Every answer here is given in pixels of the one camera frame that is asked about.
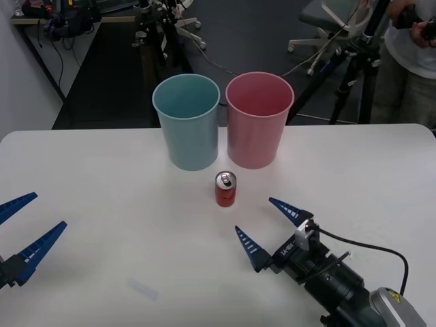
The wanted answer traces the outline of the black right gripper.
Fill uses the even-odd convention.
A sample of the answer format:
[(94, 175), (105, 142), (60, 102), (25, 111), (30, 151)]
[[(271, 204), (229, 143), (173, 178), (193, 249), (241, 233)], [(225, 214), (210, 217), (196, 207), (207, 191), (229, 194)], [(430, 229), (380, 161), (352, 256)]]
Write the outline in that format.
[[(313, 213), (276, 198), (269, 197), (268, 201), (282, 212), (296, 228), (314, 217)], [(295, 282), (301, 284), (333, 262), (333, 255), (328, 255), (329, 248), (320, 242), (319, 234), (309, 237), (308, 251), (298, 247), (295, 236), (292, 236), (272, 257), (237, 225), (235, 231), (254, 271), (257, 273), (271, 267), (275, 273), (284, 271)]]

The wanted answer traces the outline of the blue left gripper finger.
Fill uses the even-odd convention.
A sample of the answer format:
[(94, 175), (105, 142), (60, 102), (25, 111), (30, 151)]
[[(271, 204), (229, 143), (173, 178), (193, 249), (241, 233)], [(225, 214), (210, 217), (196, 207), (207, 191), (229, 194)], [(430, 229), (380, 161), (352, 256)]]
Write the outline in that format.
[(1, 263), (1, 288), (6, 285), (23, 286), (66, 227), (65, 221), (60, 222), (21, 252), (3, 261)]
[(0, 224), (3, 224), (10, 217), (16, 214), (23, 207), (28, 205), (31, 201), (36, 199), (37, 194), (35, 192), (28, 193), (26, 195), (20, 196), (16, 199), (10, 200), (4, 204), (0, 205)]

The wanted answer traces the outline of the person's left hand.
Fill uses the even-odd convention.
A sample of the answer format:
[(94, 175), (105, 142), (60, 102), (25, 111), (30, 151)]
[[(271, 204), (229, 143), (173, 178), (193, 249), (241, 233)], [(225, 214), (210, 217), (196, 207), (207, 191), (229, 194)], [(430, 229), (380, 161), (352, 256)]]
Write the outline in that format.
[(412, 27), (409, 29), (409, 34), (412, 42), (421, 48), (435, 47), (435, 39), (426, 40), (423, 37), (424, 30), (426, 29), (428, 23), (428, 21), (423, 21), (419, 23), (414, 22)]

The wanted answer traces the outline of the person's right hand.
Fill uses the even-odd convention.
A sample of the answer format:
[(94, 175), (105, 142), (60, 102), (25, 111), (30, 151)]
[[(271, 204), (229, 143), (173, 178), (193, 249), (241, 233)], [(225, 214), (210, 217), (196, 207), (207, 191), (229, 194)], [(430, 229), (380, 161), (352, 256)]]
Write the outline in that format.
[(387, 7), (387, 15), (388, 17), (391, 19), (392, 21), (392, 26), (396, 27), (397, 26), (397, 22), (399, 19), (399, 16), (401, 15), (401, 12), (413, 5), (414, 2), (410, 1), (410, 0), (392, 0), (390, 2), (390, 4)]

